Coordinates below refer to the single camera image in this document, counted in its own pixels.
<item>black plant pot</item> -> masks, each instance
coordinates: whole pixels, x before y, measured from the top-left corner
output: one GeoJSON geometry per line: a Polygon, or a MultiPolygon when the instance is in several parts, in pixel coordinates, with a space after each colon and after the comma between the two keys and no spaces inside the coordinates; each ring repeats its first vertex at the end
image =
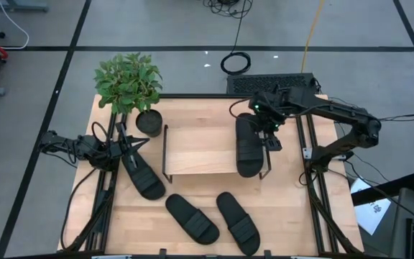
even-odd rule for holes
{"type": "Polygon", "coordinates": [[[136,120],[137,128],[148,135],[148,137],[157,137],[162,131],[162,115],[154,109],[147,112],[140,112],[136,120]]]}

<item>wooden board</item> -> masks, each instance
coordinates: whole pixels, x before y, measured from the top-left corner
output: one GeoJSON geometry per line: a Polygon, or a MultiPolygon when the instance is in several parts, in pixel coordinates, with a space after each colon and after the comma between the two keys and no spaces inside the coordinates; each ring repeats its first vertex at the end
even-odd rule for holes
{"type": "MultiPolygon", "coordinates": [[[[99,97],[96,96],[88,133],[90,133],[92,122],[98,121],[105,126],[109,122],[110,110],[108,107],[99,109],[98,100],[99,97]]],[[[161,112],[165,123],[170,125],[170,128],[199,125],[223,127],[231,121],[228,108],[234,101],[236,100],[161,99],[159,104],[154,105],[154,109],[161,112]],[[186,119],[187,114],[198,119],[186,119]]],[[[239,114],[247,110],[247,103],[242,103],[233,108],[233,113],[239,114]]],[[[128,134],[143,137],[134,125],[136,116],[137,113],[134,113],[129,117],[128,134]]],[[[336,139],[333,121],[314,117],[314,122],[320,145],[327,145],[336,139]]],[[[258,177],[245,179],[232,173],[205,174],[174,176],[172,185],[160,173],[162,135],[151,139],[139,152],[162,179],[167,193],[157,201],[142,198],[121,165],[106,252],[110,254],[158,254],[160,248],[166,248],[167,252],[172,255],[241,255],[215,202],[221,192],[229,191],[250,214],[259,230],[261,246],[257,255],[262,255],[263,250],[271,250],[273,255],[316,255],[308,194],[306,187],[298,183],[298,176],[303,172],[303,163],[295,120],[288,119],[276,135],[283,149],[280,152],[271,152],[272,171],[263,181],[260,181],[258,177]],[[220,238],[214,244],[199,245],[192,241],[167,212],[165,199],[173,193],[182,194],[191,204],[202,209],[207,217],[218,226],[220,238]]],[[[344,173],[341,162],[332,162],[330,168],[344,173]]],[[[90,166],[87,163],[81,163],[75,184],[89,170],[90,166]]],[[[96,190],[96,176],[88,179],[84,186],[78,189],[73,199],[65,231],[67,244],[73,241],[90,217],[96,190]]],[[[353,244],[363,250],[346,179],[335,173],[326,173],[326,183],[334,220],[353,244]]],[[[326,250],[329,250],[326,231],[324,231],[324,242],[326,250]]]]}
{"type": "MultiPolygon", "coordinates": [[[[181,127],[169,125],[167,130],[166,174],[237,173],[235,118],[217,127],[181,127]]],[[[262,172],[267,170],[264,163],[262,172]]]]}

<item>black slide sandal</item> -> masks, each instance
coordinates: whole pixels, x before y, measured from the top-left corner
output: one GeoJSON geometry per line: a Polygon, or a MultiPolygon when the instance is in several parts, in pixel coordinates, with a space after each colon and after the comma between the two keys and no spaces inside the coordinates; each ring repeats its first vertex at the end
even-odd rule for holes
{"type": "Polygon", "coordinates": [[[137,168],[134,167],[129,155],[123,156],[121,160],[130,176],[130,180],[140,195],[149,200],[156,200],[164,196],[164,184],[157,177],[156,173],[143,160],[139,153],[134,153],[133,156],[137,168]]]}
{"type": "Polygon", "coordinates": [[[165,207],[183,230],[197,243],[210,245],[219,238],[218,227],[200,209],[195,208],[182,196],[170,195],[165,201],[165,207]]]}
{"type": "Polygon", "coordinates": [[[247,256],[255,254],[258,251],[260,240],[257,227],[250,216],[229,192],[218,195],[216,205],[239,249],[247,256]]]}
{"type": "Polygon", "coordinates": [[[236,119],[236,167],[242,177],[256,176],[263,167],[263,145],[251,126],[251,114],[241,113],[236,119]]]}

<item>wooden table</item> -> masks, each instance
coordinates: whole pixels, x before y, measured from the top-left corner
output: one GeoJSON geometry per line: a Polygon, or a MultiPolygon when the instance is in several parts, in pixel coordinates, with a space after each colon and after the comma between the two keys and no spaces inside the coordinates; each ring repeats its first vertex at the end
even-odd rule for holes
{"type": "MultiPolygon", "coordinates": [[[[92,122],[100,122],[105,127],[109,123],[111,109],[99,109],[99,99],[96,96],[94,100],[87,134],[91,134],[92,122]]],[[[169,130],[205,127],[205,134],[208,134],[221,131],[219,128],[234,128],[235,119],[228,113],[228,108],[234,101],[236,99],[161,99],[153,107],[162,114],[169,130]]],[[[246,102],[233,108],[233,113],[241,112],[251,112],[246,102]]],[[[136,116],[137,112],[128,118],[128,134],[144,137],[135,127],[136,116]]],[[[327,145],[336,140],[333,121],[314,117],[314,124],[319,145],[327,145]]],[[[199,134],[199,142],[203,142],[203,135],[204,133],[199,134]]],[[[173,184],[169,184],[161,174],[163,136],[161,134],[152,138],[139,153],[161,178],[167,193],[157,201],[142,198],[132,185],[124,166],[120,165],[106,253],[158,254],[160,248],[166,248],[171,255],[242,255],[216,207],[216,197],[223,191],[229,191],[250,214],[259,230],[261,246],[256,255],[262,255],[264,250],[271,250],[273,255],[317,255],[308,192],[306,187],[298,183],[298,176],[303,172],[303,162],[295,120],[287,119],[280,131],[276,132],[276,136],[283,149],[270,153],[272,170],[262,181],[258,176],[242,178],[237,173],[203,173],[178,175],[173,184]],[[199,245],[192,241],[168,213],[165,199],[173,193],[183,195],[218,226],[220,238],[214,244],[199,245]]],[[[197,147],[208,145],[199,142],[180,140],[170,145],[181,145],[190,152],[194,152],[197,147]]],[[[230,144],[235,145],[234,136],[230,144]]],[[[182,162],[189,165],[192,160],[186,158],[185,161],[179,161],[180,164],[182,162]]],[[[345,174],[342,162],[332,161],[329,167],[345,174]]],[[[87,162],[81,162],[74,184],[90,170],[87,162]]],[[[73,241],[91,216],[97,178],[98,174],[91,176],[73,198],[65,228],[66,244],[73,241]]],[[[326,173],[325,179],[333,219],[352,243],[363,250],[347,180],[330,172],[326,173]]],[[[322,218],[321,228],[325,249],[329,250],[326,224],[322,218]]]]}

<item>white cable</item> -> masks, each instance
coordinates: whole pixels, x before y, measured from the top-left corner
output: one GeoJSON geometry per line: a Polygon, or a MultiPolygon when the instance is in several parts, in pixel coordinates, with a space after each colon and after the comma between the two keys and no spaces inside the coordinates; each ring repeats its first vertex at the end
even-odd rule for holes
{"type": "Polygon", "coordinates": [[[23,50],[23,49],[25,49],[26,47],[27,47],[27,45],[28,45],[28,42],[29,42],[29,35],[28,35],[28,33],[27,32],[25,32],[25,30],[24,29],[22,29],[17,23],[15,23],[12,19],[11,19],[11,17],[9,17],[9,15],[7,15],[7,13],[6,13],[6,10],[4,9],[4,6],[3,6],[3,4],[1,3],[1,0],[0,0],[0,6],[1,6],[1,9],[3,10],[3,13],[6,15],[6,17],[7,17],[7,19],[9,19],[9,21],[11,21],[12,22],[12,24],[14,24],[17,28],[19,28],[23,33],[25,33],[25,35],[27,36],[27,41],[25,42],[25,44],[23,45],[23,46],[21,46],[21,47],[2,47],[3,49],[5,49],[5,50],[23,50]]]}

